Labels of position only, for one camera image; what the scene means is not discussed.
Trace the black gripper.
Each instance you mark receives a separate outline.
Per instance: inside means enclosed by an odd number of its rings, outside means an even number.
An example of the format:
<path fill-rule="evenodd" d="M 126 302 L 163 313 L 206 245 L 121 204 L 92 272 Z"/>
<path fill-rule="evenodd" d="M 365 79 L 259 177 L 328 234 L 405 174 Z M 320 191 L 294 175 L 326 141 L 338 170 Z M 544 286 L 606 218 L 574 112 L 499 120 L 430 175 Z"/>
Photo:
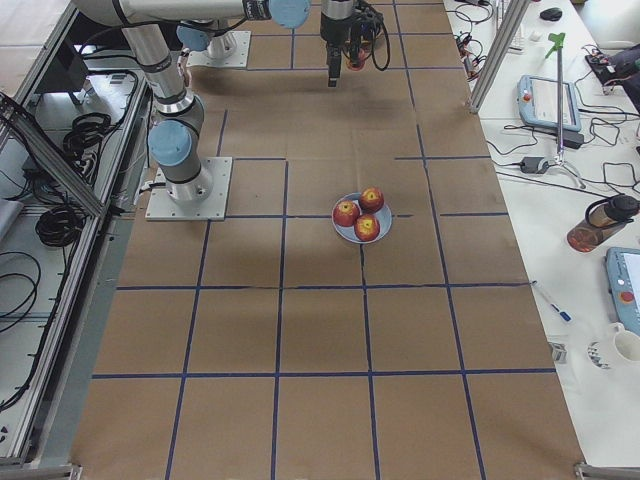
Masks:
<path fill-rule="evenodd" d="M 360 59 L 361 43 L 358 34 L 350 36 L 354 22 L 355 2 L 353 0 L 322 0 L 320 35 L 326 42 L 326 63 L 328 86 L 335 88 L 341 74 L 342 51 L 349 42 L 349 60 Z"/>

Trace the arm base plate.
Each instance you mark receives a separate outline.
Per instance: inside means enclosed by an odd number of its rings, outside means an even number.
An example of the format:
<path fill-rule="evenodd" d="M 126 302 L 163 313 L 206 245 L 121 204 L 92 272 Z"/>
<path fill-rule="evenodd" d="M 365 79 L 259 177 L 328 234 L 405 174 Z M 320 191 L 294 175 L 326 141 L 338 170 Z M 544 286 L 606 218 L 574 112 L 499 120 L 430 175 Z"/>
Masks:
<path fill-rule="evenodd" d="M 186 43 L 190 50 L 187 66 L 245 68 L 249 57 L 250 41 L 250 31 L 234 30 L 218 37 L 203 33 Z"/>
<path fill-rule="evenodd" d="M 148 200 L 145 217 L 149 221 L 223 221 L 226 215 L 232 176 L 231 157 L 203 157 L 200 174 L 191 182 L 167 180 L 159 167 Z"/>

